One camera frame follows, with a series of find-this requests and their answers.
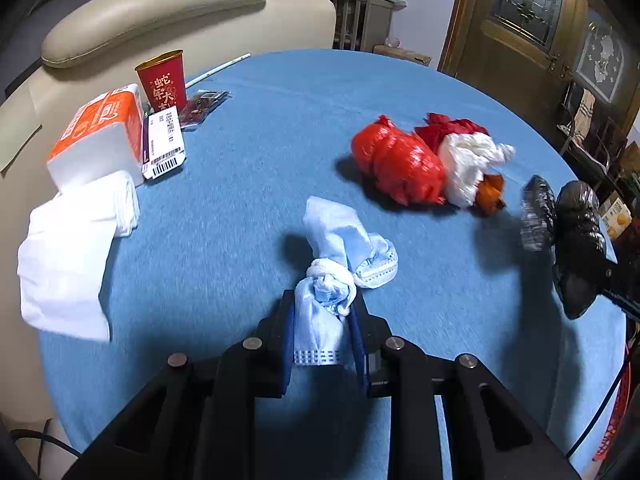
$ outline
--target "round table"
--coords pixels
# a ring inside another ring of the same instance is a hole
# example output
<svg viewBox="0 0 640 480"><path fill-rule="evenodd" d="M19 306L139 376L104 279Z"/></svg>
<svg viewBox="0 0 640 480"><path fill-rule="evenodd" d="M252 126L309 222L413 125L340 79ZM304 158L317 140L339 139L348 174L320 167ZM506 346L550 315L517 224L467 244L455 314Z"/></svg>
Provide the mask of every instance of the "round table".
<svg viewBox="0 0 640 480"><path fill-rule="evenodd" d="M316 195L355 208L396 246L398 275L366 293L370 313L427 354L478 356L568 450L622 364L625 321L602 297L568 321L550 255L519 243L522 186L537 173L557 193L575 178L542 137L460 81L359 52L255 56L197 89L233 98L184 134L180 171L138 188L140 225L113 242L100 294L112 341L40 333L73 446L83 450L169 354L209 358L252 333L311 263L302 215ZM351 137L380 114L410 131L428 112L469 118L516 147L500 168L500 214L402 208L361 181ZM386 478L390 401L363 397L351 370L295 367L283 399L256 404L257 478ZM573 456L578 471L611 408Z"/></svg>

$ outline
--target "small packet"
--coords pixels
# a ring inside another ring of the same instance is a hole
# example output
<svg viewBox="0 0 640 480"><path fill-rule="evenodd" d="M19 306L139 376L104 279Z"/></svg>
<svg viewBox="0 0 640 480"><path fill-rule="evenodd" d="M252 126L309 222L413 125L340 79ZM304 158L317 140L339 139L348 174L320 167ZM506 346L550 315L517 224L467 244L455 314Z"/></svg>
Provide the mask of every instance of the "small packet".
<svg viewBox="0 0 640 480"><path fill-rule="evenodd" d="M229 92L198 90L180 112L180 129L185 132L196 130L228 97Z"/></svg>

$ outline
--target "door handle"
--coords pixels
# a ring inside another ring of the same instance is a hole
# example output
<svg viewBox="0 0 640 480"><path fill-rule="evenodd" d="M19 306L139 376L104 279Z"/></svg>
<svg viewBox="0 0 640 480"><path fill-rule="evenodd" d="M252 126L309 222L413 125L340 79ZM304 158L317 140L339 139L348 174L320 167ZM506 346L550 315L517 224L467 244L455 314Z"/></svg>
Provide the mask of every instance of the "door handle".
<svg viewBox="0 0 640 480"><path fill-rule="evenodd" d="M546 69L549 70L549 72L553 73L553 71L556 69L556 62L558 61L559 57L560 57L559 54L546 55L546 58L549 60L549 66L546 67Z"/></svg>
<svg viewBox="0 0 640 480"><path fill-rule="evenodd" d="M573 78L574 78L574 71L571 70L571 67L569 67L567 63L562 63L562 70L560 71L560 79L565 80L565 79L573 79Z"/></svg>

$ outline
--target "crumpled tissue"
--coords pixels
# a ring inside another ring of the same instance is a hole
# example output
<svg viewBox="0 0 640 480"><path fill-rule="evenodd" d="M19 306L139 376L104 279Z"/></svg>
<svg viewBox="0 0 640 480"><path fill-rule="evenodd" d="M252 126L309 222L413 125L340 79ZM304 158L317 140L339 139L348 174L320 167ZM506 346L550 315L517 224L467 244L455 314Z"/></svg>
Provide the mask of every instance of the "crumpled tissue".
<svg viewBox="0 0 640 480"><path fill-rule="evenodd" d="M447 172L447 200L458 207L471 207L483 174L492 166L511 160L515 151L513 146L495 144L481 133L447 135L438 149Z"/></svg>
<svg viewBox="0 0 640 480"><path fill-rule="evenodd" d="M302 220L315 260L295 291L294 362L340 364L349 352L346 317L356 286L377 288L398 272L396 248L367 233L351 207L310 196Z"/></svg>
<svg viewBox="0 0 640 480"><path fill-rule="evenodd" d="M110 339L98 300L114 237L129 236L140 210L129 173L117 171L58 194L31 212L18 249L20 309L31 326Z"/></svg>

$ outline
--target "white plastic bag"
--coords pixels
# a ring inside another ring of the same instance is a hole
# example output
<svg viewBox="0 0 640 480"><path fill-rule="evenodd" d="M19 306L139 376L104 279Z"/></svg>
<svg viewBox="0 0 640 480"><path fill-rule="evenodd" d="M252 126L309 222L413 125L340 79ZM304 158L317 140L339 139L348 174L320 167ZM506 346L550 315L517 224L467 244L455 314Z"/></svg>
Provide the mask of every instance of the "white plastic bag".
<svg viewBox="0 0 640 480"><path fill-rule="evenodd" d="M447 200L458 207L470 207L476 200L478 183L491 166L513 158L515 148L496 144L485 134L449 134L438 156L447 171Z"/></svg>

